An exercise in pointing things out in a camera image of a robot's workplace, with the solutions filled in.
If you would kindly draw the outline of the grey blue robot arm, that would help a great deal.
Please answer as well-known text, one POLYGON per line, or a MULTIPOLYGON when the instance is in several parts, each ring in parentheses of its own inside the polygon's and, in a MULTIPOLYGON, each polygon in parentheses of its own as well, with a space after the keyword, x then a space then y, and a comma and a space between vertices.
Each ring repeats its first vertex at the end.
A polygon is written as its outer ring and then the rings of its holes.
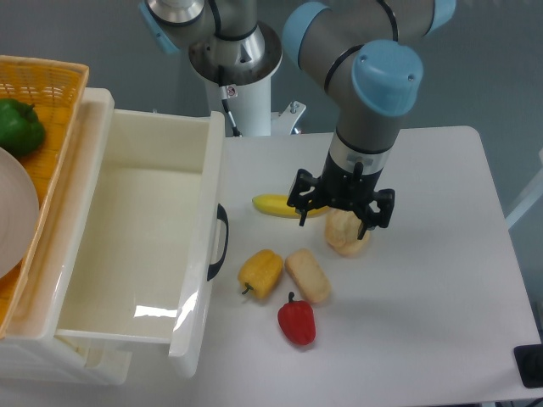
POLYGON ((288 206, 301 218, 325 206, 349 211, 360 235, 389 225, 395 193, 376 185, 423 78, 409 44, 446 24, 455 2, 357 1, 343 13, 308 2, 281 33, 258 20, 253 1, 143 1, 138 9, 165 53, 187 49, 230 136, 271 133, 270 79, 291 58, 338 105, 339 119, 322 173, 299 170, 288 206))

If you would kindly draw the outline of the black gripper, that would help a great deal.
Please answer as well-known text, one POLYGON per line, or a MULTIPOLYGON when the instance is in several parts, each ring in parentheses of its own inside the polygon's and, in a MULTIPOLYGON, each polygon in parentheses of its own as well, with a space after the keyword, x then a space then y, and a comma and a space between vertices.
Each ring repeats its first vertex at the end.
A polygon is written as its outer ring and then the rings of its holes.
POLYGON ((347 171, 327 155, 322 174, 315 178, 309 171, 298 169, 290 188, 287 206, 299 216, 299 226, 304 226, 308 214, 322 208, 322 204, 335 209, 355 211, 361 221, 358 238, 368 231, 387 228, 395 208, 395 190, 374 191, 381 171, 364 175, 360 164, 356 170, 347 171))

